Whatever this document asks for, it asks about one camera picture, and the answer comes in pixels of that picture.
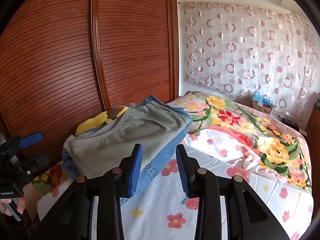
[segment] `brown wooden panel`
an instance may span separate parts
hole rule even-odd
[[[60,160],[77,125],[103,110],[90,0],[26,0],[0,37],[0,110],[11,135],[43,134],[23,151]]]
[[[98,0],[97,6],[99,81],[104,78],[110,107],[150,94],[172,100],[170,0]]]

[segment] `wooden wardrobe door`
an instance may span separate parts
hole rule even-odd
[[[106,108],[174,98],[170,0],[92,0],[94,55]]]
[[[103,110],[90,33],[90,0],[26,0],[0,36],[0,112],[13,136],[40,131],[24,150],[61,159],[77,125]]]

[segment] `tissue box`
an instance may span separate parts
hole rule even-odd
[[[255,110],[258,110],[260,112],[263,112],[265,114],[270,114],[272,111],[272,107],[266,105],[266,104],[262,104],[262,106],[258,105],[258,101],[253,101],[252,102],[252,108]]]

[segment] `finger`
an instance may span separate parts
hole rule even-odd
[[[22,215],[26,207],[26,201],[24,200],[23,197],[19,197],[17,199],[18,199],[17,211]]]
[[[3,199],[0,199],[0,203],[4,203],[4,204],[10,204],[12,201],[11,198],[3,198]]]
[[[2,214],[9,216],[9,217],[12,216],[11,212],[6,208],[6,206],[3,203],[0,203],[0,212]]]

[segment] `sheer curtain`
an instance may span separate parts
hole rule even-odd
[[[259,89],[278,113],[303,117],[318,66],[318,34],[306,22],[244,4],[182,5],[189,82],[234,97],[251,97]]]

